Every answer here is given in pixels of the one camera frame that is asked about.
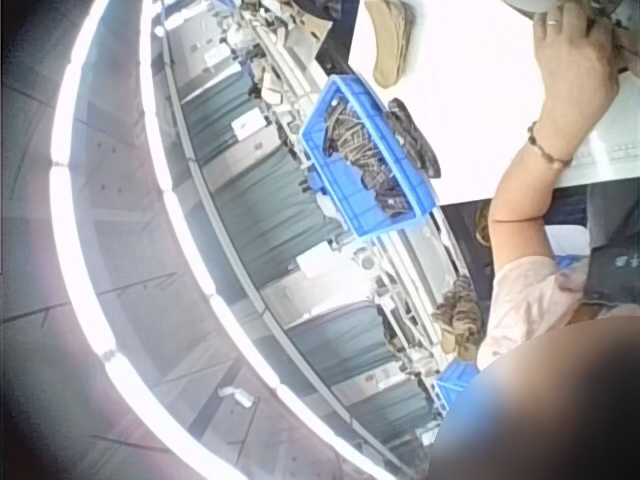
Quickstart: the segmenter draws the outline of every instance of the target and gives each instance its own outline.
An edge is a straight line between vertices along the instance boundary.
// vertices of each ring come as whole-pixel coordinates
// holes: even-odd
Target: blue bin
[[[456,358],[435,381],[437,394],[447,410],[451,408],[460,392],[478,375],[479,370],[471,362],[463,362]]]
[[[375,200],[375,192],[362,185],[362,173],[340,154],[326,157],[322,151],[326,133],[325,113],[337,95],[344,96],[364,123],[371,139],[398,179],[412,211],[387,216]],[[351,231],[368,238],[417,223],[436,202],[423,173],[412,164],[384,118],[385,108],[357,75],[333,75],[320,94],[313,112],[300,132],[311,161]]]

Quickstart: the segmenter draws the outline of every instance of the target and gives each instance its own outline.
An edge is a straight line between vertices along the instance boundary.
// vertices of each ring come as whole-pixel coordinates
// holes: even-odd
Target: person
[[[550,330],[640,315],[638,178],[589,187],[591,255],[568,269],[556,265],[542,221],[556,180],[618,94],[620,54],[630,70],[638,67],[637,48],[633,54],[629,36],[619,41],[617,35],[610,20],[590,18],[574,1],[534,20],[545,101],[491,203],[497,273],[487,336],[478,351],[480,369]],[[640,105],[628,108],[640,111]]]

